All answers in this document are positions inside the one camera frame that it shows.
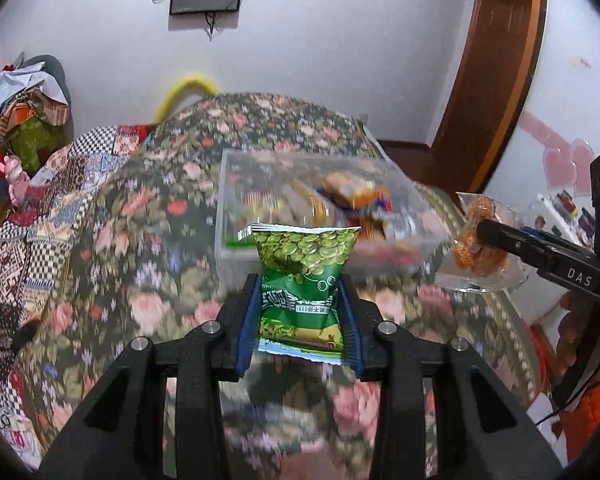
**orange clothing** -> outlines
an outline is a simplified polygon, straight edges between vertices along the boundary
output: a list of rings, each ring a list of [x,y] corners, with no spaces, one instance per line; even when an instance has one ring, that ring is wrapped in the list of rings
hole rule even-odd
[[[577,457],[600,423],[600,384],[587,390],[573,412],[560,412],[567,437],[567,458]]]

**yellow tube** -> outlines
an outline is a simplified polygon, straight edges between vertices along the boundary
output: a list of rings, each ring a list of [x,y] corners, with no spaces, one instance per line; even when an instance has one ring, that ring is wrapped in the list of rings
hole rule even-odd
[[[155,114],[154,123],[161,123],[169,117],[170,111],[173,109],[174,104],[178,99],[181,92],[187,88],[197,87],[208,95],[215,95],[219,93],[220,89],[209,79],[207,76],[202,74],[190,74],[184,76],[169,90],[167,97],[164,98],[162,104],[158,108]]]

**pink heart sticker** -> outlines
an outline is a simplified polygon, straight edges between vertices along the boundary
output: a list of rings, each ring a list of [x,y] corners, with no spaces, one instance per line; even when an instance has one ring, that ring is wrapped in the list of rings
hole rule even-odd
[[[578,177],[576,166],[570,160],[571,153],[564,153],[555,148],[544,150],[542,163],[548,187],[573,186]]]
[[[576,139],[571,143],[571,160],[576,165],[576,196],[591,195],[591,163],[593,162],[593,150],[586,140]]]

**white wall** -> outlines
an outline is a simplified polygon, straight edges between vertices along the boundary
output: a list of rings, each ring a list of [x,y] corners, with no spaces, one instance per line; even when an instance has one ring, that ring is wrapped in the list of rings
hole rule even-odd
[[[169,17],[169,0],[9,0],[0,68],[22,50],[56,56],[76,135],[151,121],[174,82],[203,72],[223,91],[367,113],[377,137],[425,142],[458,70],[472,1],[243,0],[239,19],[221,20],[228,28],[210,42],[201,17]]]
[[[589,0],[548,1],[544,40],[525,112],[568,143],[586,140],[594,156],[600,154],[600,14]],[[560,191],[548,188],[543,153],[544,146],[518,127],[486,193],[523,210],[537,194]],[[576,198],[576,204],[593,212],[589,196]],[[563,288],[533,275],[512,297],[523,317],[533,322],[563,293]],[[559,319],[552,316],[546,327],[554,342]]]

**pink wall decal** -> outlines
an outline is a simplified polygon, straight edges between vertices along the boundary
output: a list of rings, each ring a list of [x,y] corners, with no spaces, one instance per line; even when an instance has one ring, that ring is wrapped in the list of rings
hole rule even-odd
[[[589,167],[594,156],[586,140],[576,139],[570,144],[528,112],[522,112],[518,126],[544,146],[542,163],[547,187],[573,186],[575,196],[591,195]]]

